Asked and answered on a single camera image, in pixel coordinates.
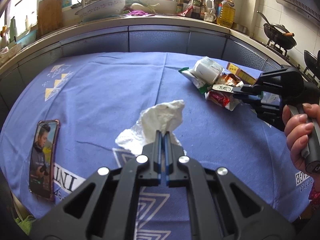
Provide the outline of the person's right hand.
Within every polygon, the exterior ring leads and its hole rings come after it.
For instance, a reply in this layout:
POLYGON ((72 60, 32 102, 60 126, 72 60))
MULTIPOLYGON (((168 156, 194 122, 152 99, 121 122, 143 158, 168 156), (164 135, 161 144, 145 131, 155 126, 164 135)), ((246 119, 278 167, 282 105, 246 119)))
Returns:
POLYGON ((307 123, 307 118, 314 118, 319 123, 319 105, 303 104, 304 114, 291 115, 288 105, 283 109, 284 133, 287 147, 290 150, 290 157, 293 165, 298 170, 307 174, 305 162, 301 151, 307 146, 308 135, 313 129, 312 123, 307 123))

